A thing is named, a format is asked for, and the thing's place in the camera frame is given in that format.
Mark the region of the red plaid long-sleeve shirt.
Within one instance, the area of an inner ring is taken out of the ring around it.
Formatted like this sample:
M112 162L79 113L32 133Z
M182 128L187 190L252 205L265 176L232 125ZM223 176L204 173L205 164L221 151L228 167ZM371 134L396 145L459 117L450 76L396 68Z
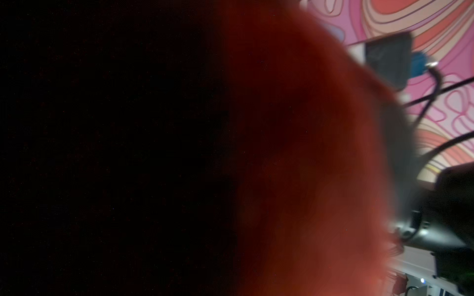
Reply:
M2 1L1 294L378 296L396 108L296 1Z

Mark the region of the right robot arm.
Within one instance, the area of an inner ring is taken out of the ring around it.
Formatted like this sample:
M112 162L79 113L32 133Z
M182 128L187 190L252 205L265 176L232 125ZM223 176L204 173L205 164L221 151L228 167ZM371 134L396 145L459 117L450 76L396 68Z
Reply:
M389 266L449 296L474 293L474 165L419 182L393 223L400 246Z

